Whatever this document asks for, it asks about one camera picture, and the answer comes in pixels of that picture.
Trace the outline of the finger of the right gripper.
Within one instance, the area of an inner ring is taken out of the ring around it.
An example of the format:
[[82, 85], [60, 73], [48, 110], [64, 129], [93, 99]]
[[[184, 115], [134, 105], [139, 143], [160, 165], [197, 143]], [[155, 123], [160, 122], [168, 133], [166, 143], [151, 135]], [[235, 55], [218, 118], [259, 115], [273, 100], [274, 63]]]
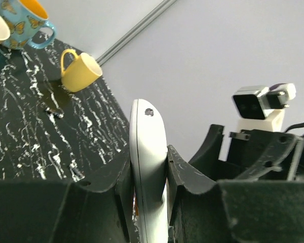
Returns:
[[240, 166], [219, 159], [223, 130], [224, 126], [211, 124], [204, 142], [188, 162], [207, 177], [237, 177], [242, 172]]
[[252, 130], [236, 180], [295, 180], [304, 138], [294, 134]]

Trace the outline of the white remote control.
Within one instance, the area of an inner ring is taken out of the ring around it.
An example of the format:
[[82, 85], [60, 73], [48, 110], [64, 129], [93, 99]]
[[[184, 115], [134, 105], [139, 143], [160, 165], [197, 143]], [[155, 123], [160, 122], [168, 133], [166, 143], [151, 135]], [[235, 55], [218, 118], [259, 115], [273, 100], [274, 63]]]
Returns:
[[140, 242], [167, 242], [166, 132], [161, 114], [144, 99], [132, 103], [129, 138]]

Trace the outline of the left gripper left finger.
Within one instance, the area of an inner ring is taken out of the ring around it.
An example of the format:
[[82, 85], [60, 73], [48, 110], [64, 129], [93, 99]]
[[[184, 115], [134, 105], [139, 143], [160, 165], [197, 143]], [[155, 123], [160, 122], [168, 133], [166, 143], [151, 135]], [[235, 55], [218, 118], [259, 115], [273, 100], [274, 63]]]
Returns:
[[0, 242], [129, 242], [132, 204], [128, 154], [79, 182], [0, 181]]

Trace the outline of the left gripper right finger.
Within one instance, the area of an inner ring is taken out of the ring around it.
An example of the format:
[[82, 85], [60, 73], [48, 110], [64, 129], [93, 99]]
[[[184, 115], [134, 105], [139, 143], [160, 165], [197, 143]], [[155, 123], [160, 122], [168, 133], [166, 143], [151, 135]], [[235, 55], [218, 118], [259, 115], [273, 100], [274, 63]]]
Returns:
[[304, 182], [214, 182], [168, 147], [176, 242], [304, 242]]

